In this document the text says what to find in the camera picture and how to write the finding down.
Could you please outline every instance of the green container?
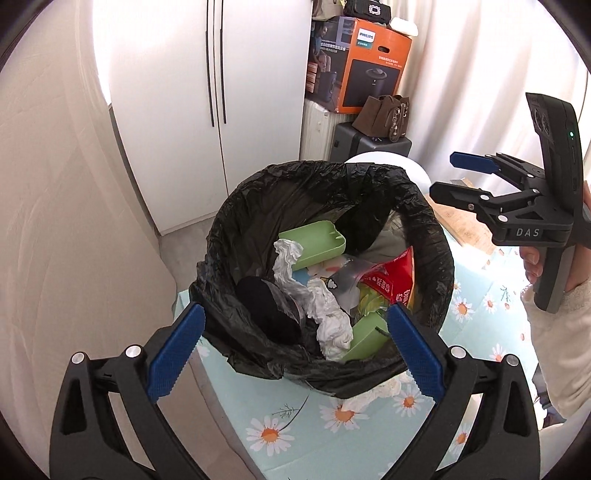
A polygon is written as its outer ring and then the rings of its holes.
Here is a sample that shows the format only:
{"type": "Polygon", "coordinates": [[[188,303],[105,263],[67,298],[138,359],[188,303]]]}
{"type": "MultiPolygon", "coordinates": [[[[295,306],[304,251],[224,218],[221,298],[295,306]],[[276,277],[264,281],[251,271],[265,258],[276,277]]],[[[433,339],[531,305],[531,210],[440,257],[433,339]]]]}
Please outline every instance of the green container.
{"type": "Polygon", "coordinates": [[[377,353],[388,341],[389,336],[380,333],[376,328],[388,333],[388,324],[379,314],[372,312],[361,318],[353,327],[351,350],[343,357],[343,361],[363,360],[377,353]]]}
{"type": "Polygon", "coordinates": [[[345,237],[338,233],[333,222],[329,220],[281,232],[279,238],[293,240],[304,248],[301,257],[292,267],[293,271],[338,257],[344,253],[346,247],[345,237]]]}

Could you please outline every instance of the trash can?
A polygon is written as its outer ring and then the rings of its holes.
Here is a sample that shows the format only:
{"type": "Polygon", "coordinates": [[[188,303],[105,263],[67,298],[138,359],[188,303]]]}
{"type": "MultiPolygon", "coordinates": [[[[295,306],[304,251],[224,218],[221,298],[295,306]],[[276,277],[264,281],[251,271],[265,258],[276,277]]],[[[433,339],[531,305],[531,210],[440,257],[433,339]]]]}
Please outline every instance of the trash can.
{"type": "MultiPolygon", "coordinates": [[[[402,219],[415,255],[415,317],[439,331],[452,297],[453,258],[431,207],[396,166],[294,161],[269,166],[242,182],[218,211],[189,292],[206,311],[204,336],[236,372],[260,378],[286,376],[340,398],[350,398],[406,370],[389,340],[373,357],[346,363],[312,355],[301,345],[271,342],[235,294],[238,281],[255,275],[273,281],[278,234],[330,220],[347,240],[346,254],[372,246],[390,213],[402,219]]],[[[317,328],[313,321],[305,329],[317,328]]],[[[315,335],[315,330],[304,335],[315,335]]]]}

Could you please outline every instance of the philips box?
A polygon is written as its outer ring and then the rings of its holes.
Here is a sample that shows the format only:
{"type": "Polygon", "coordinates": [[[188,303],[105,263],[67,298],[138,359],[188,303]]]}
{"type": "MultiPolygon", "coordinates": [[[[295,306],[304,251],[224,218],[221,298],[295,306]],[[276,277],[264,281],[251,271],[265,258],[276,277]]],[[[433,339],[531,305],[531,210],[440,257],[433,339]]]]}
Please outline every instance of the philips box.
{"type": "Polygon", "coordinates": [[[306,97],[327,110],[359,113],[369,96],[394,95],[411,39],[352,17],[312,22],[306,97]]]}

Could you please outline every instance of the daisy print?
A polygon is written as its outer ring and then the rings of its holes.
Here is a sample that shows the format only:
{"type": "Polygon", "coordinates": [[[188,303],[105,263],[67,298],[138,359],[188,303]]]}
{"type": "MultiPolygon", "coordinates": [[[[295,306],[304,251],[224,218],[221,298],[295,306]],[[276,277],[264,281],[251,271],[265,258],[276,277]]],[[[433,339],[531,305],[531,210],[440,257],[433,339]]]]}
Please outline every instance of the daisy print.
{"type": "Polygon", "coordinates": [[[340,426],[343,425],[346,430],[359,430],[357,420],[367,420],[369,417],[361,411],[344,410],[343,404],[334,398],[330,399],[331,407],[320,405],[320,416],[322,420],[326,420],[324,424],[325,429],[330,429],[331,432],[339,431],[340,426]]]}
{"type": "Polygon", "coordinates": [[[501,291],[502,291],[501,301],[504,302],[503,305],[505,307],[505,310],[510,310],[511,309],[511,295],[509,294],[509,289],[503,285],[501,287],[501,291]]]}
{"type": "Polygon", "coordinates": [[[519,332],[519,340],[521,342],[531,342],[531,330],[529,325],[524,325],[519,332]]]}
{"type": "Polygon", "coordinates": [[[389,463],[389,464],[388,464],[388,466],[386,467],[386,471],[385,471],[385,472],[380,472],[380,473],[378,473],[378,476],[379,476],[380,478],[382,478],[382,477],[385,477],[385,476],[386,476],[386,473],[388,473],[388,471],[389,471],[389,470],[390,470],[390,469],[391,469],[393,466],[394,466],[394,464],[393,464],[393,463],[389,463]]]}
{"type": "Polygon", "coordinates": [[[490,293],[486,294],[484,300],[482,300],[482,304],[488,313],[496,312],[496,302],[492,299],[492,295],[490,293]]]}
{"type": "Polygon", "coordinates": [[[456,436],[453,439],[452,444],[449,446],[449,453],[452,455],[459,455],[466,441],[468,440],[468,433],[470,428],[466,423],[462,423],[457,430],[456,436]]]}
{"type": "Polygon", "coordinates": [[[412,384],[407,384],[407,387],[401,390],[400,396],[394,397],[396,413],[400,413],[403,417],[416,415],[417,411],[421,410],[420,404],[423,402],[425,402],[425,398],[421,391],[412,384]]]}
{"type": "Polygon", "coordinates": [[[466,299],[458,297],[452,307],[452,312],[456,315],[456,320],[464,323],[464,320],[470,319],[472,315],[472,303],[468,303],[466,299]]]}
{"type": "Polygon", "coordinates": [[[503,361],[503,357],[506,354],[507,354],[507,352],[505,351],[505,349],[501,345],[499,345],[497,343],[496,344],[496,347],[493,347],[493,349],[492,349],[492,355],[490,355],[490,357],[495,362],[502,362],[503,361]]]}
{"type": "Polygon", "coordinates": [[[247,428],[247,441],[254,442],[251,444],[251,449],[259,452],[263,447],[267,447],[267,455],[272,457],[274,454],[286,452],[291,446],[293,440],[292,435],[287,435],[291,427],[285,423],[279,423],[279,419],[272,419],[270,416],[264,418],[263,423],[257,419],[251,420],[251,425],[254,427],[247,428]]]}

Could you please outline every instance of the brown handbag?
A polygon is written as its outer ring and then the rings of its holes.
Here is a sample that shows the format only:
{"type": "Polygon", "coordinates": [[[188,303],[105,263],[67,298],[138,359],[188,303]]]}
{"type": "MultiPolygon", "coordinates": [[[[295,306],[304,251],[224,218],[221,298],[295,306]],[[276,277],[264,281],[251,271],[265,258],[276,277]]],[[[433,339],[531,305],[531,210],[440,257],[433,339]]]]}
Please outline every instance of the brown handbag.
{"type": "Polygon", "coordinates": [[[369,97],[353,122],[353,127],[368,137],[387,137],[391,142],[397,142],[400,137],[406,135],[408,110],[408,97],[369,97]]]}

